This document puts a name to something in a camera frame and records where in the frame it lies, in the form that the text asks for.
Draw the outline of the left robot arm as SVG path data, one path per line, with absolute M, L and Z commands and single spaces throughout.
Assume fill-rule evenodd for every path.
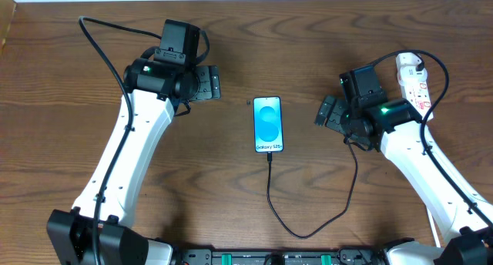
M 204 30 L 166 20 L 160 44 L 148 48 L 123 74 L 115 127 L 102 157 L 69 212 L 53 210 L 47 233 L 62 264 L 179 264 L 166 242 L 132 230 L 150 161 L 166 128 L 190 103 L 220 97 L 219 69 L 199 53 Z

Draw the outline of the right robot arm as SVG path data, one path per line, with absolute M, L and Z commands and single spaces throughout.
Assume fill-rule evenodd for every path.
M 382 153 L 406 177 L 430 210 L 445 247 L 413 239 L 388 243 L 387 264 L 490 264 L 492 205 L 438 147 L 421 114 L 406 99 L 387 99 L 374 67 L 340 75 L 344 98 L 327 96 L 315 123 L 344 135 L 346 143 Z

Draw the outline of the smartphone with blue screen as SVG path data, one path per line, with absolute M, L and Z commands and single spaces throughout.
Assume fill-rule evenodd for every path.
M 282 152 L 283 120 L 279 96 L 253 100 L 254 144 L 257 153 Z

